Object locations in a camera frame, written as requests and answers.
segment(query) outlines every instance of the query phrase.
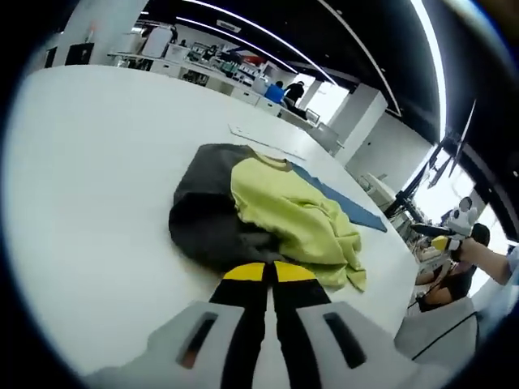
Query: ceiling light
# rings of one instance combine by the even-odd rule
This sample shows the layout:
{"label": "ceiling light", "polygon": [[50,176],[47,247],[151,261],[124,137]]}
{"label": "ceiling light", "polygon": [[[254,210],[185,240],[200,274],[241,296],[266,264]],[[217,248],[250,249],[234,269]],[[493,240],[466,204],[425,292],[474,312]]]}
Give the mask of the ceiling light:
{"label": "ceiling light", "polygon": [[214,27],[211,27],[211,26],[208,26],[207,24],[203,24],[201,22],[196,22],[194,20],[191,20],[191,19],[186,19],[186,18],[181,18],[179,16],[177,16],[177,20],[181,20],[182,22],[188,22],[188,23],[193,23],[193,24],[196,24],[197,26],[202,26],[202,27],[205,27],[205,28],[208,28],[210,30],[213,30],[213,31],[216,31],[216,32],[219,32],[220,34],[224,34],[224,35],[227,35],[227,36],[230,36],[231,38],[235,39],[236,41],[240,41],[242,43],[245,43],[246,45],[249,45],[250,47],[260,51],[261,53],[265,54],[265,55],[268,55],[270,58],[272,59],[275,59],[276,61],[278,61],[279,63],[281,63],[282,65],[286,66],[287,68],[289,68],[291,71],[293,71],[294,73],[298,73],[298,71],[296,71],[292,66],[288,65],[287,63],[283,62],[281,59],[279,59],[278,57],[274,57],[272,54],[270,53],[267,53],[265,50],[263,49],[260,49],[258,46],[256,45],[253,45],[252,43],[250,42],[247,42],[245,40],[243,40],[242,38],[238,38],[237,36],[235,35],[232,35],[232,34],[229,34],[228,32],[225,32],[225,31],[222,31],[222,30],[219,30],[218,28],[214,28]]}
{"label": "ceiling light", "polygon": [[303,54],[302,52],[300,52],[298,49],[296,49],[295,47],[293,47],[290,43],[286,42],[286,41],[283,41],[279,36],[273,34],[272,32],[270,32],[269,30],[259,26],[258,24],[254,23],[254,22],[251,22],[250,20],[248,19],[245,19],[243,18],[242,16],[240,15],[236,15],[234,14],[233,12],[230,12],[230,11],[227,11],[227,10],[224,10],[223,8],[220,8],[218,6],[214,6],[212,4],[207,4],[206,2],[200,2],[199,0],[183,0],[184,2],[192,2],[194,4],[198,4],[199,6],[206,6],[207,8],[211,8],[215,11],[219,11],[219,12],[222,12],[226,15],[229,15],[229,16],[232,16],[238,20],[241,20],[242,22],[244,23],[247,23],[249,25],[251,25],[252,27],[254,28],[257,28],[259,29],[260,31],[264,32],[265,34],[271,36],[272,38],[276,39],[277,41],[281,42],[283,45],[285,45],[286,47],[288,47],[289,49],[291,49],[292,51],[294,51],[296,54],[300,55],[301,57],[303,57],[304,59],[306,59],[308,61],[308,63],[310,63],[315,69],[317,69],[319,72],[321,72],[324,77],[326,77],[327,79],[330,80],[331,83],[333,83],[334,85],[337,85],[337,83],[335,82],[335,80],[330,77],[328,75],[328,73],[326,73],[323,69],[321,69],[315,62],[313,62],[309,57],[307,57],[305,54]]}
{"label": "ceiling light", "polygon": [[386,78],[384,77],[384,74],[383,74],[383,71],[380,69],[379,65],[376,63],[375,59],[373,58],[373,56],[371,55],[371,53],[369,52],[369,50],[367,49],[367,47],[363,44],[363,42],[360,40],[360,38],[357,36],[357,34],[355,33],[355,31],[346,23],[346,21],[341,18],[341,15],[342,15],[342,11],[341,10],[335,10],[334,8],[332,8],[327,2],[325,2],[324,0],[317,0],[318,2],[321,3],[321,5],[326,8],[328,10],[328,12],[330,14],[332,14],[335,19],[337,19],[337,21],[342,24],[342,26],[346,29],[347,32],[350,33],[350,35],[355,39],[355,41],[357,42],[357,45],[360,46],[360,48],[362,49],[362,51],[366,54],[367,56],[367,59],[370,60],[371,64],[373,65],[373,67],[375,68],[375,70],[377,71],[377,73],[379,74],[379,77],[382,79],[382,82],[384,83],[384,86],[386,87],[386,90],[388,91],[389,93],[389,96],[391,97],[391,100],[395,106],[395,109],[396,109],[396,115],[401,117],[401,109],[400,107],[398,106],[398,102],[397,102],[397,99],[395,98],[395,95],[393,94],[391,88],[389,87],[389,83],[388,81],[386,80]]}
{"label": "ceiling light", "polygon": [[445,74],[444,66],[441,62],[440,47],[438,46],[438,40],[436,39],[435,30],[432,27],[429,14],[423,6],[422,0],[410,0],[413,4],[414,10],[422,23],[423,31],[427,37],[429,43],[429,49],[431,50],[432,62],[435,67],[436,73],[436,84],[438,87],[438,99],[440,102],[440,142],[445,136],[445,127],[447,126],[447,92],[445,87]]}

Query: blue cloth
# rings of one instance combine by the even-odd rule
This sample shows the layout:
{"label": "blue cloth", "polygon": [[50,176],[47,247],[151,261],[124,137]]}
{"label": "blue cloth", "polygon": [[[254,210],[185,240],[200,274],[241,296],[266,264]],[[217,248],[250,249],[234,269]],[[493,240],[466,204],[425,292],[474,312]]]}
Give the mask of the blue cloth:
{"label": "blue cloth", "polygon": [[320,190],[323,195],[325,195],[328,199],[337,201],[341,206],[342,211],[348,215],[350,221],[353,224],[364,225],[366,227],[371,227],[373,229],[378,229],[379,231],[387,232],[386,226],[384,222],[378,217],[373,215],[371,212],[362,208],[360,205],[354,203],[347,197],[343,196],[339,192],[330,188],[326,184],[323,184],[319,181],[318,178],[312,177],[305,169],[301,166],[292,164],[292,170],[303,180],[314,186],[316,189]]}
{"label": "blue cloth", "polygon": [[283,100],[285,91],[279,88],[276,84],[271,84],[265,92],[265,97],[276,104],[280,104]]}

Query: black ceiling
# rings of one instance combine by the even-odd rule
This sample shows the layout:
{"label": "black ceiling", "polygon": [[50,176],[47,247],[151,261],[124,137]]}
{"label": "black ceiling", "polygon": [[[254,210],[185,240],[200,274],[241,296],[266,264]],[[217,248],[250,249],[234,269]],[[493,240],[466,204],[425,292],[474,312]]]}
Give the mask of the black ceiling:
{"label": "black ceiling", "polygon": [[[396,111],[391,94],[379,72],[345,27],[318,0],[263,0],[261,3],[243,0],[205,0],[241,15],[304,52],[322,67],[352,75],[361,82],[379,89],[389,108]],[[484,43],[469,23],[466,15],[456,13],[448,0],[424,0],[438,38],[447,88],[447,126],[461,133],[474,99],[477,109],[470,127],[468,143],[490,168],[491,174],[464,155],[461,163],[478,182],[512,239],[517,239],[519,225],[513,223],[513,213],[519,215],[519,179],[513,170],[517,165],[519,138],[517,129],[517,79],[502,66],[493,49]],[[439,140],[439,100],[435,68],[427,37],[410,0],[328,0],[341,18],[353,29],[374,58],[401,109],[401,120],[430,143]],[[217,19],[242,30],[239,36],[265,49],[286,62],[306,62],[296,53],[261,31],[219,11],[180,0],[150,0],[144,19],[177,23],[181,16],[216,27]],[[192,24],[192,28],[204,30]],[[512,46],[515,41],[508,41]],[[299,69],[319,79],[318,71]],[[351,82],[333,76],[342,86]],[[506,199],[492,187],[502,186],[514,202],[506,207]]]}

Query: cable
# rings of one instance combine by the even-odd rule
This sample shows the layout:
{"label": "cable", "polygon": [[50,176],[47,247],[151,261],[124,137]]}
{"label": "cable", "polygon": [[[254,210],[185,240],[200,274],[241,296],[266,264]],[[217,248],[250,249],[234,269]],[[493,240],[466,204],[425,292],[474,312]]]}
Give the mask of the cable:
{"label": "cable", "polygon": [[457,327],[459,327],[463,322],[467,321],[469,318],[471,318],[472,316],[475,316],[476,315],[476,311],[474,311],[473,313],[469,314],[467,317],[465,317],[464,319],[462,319],[460,322],[458,322],[456,325],[454,325],[453,327],[450,327],[446,332],[444,332],[443,334],[441,334],[440,336],[438,336],[436,339],[434,339],[432,342],[429,343],[428,346],[426,346],[422,351],[420,351],[418,354],[416,354],[414,357],[411,358],[412,361],[414,361],[416,358],[418,358],[419,356],[421,356],[424,352],[426,352],[429,348],[431,348],[431,346],[436,343],[438,340],[440,340],[441,338],[443,338],[444,336],[446,336],[450,331],[456,329]]}

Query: folded clothing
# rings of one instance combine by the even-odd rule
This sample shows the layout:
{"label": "folded clothing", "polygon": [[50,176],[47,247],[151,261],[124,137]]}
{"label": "folded clothing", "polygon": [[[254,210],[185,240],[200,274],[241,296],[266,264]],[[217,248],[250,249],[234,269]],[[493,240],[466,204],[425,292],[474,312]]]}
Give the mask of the folded clothing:
{"label": "folded clothing", "polygon": [[366,287],[360,236],[341,206],[290,162],[248,146],[199,148],[175,192],[169,230],[187,255],[221,270],[282,255],[322,284]]}

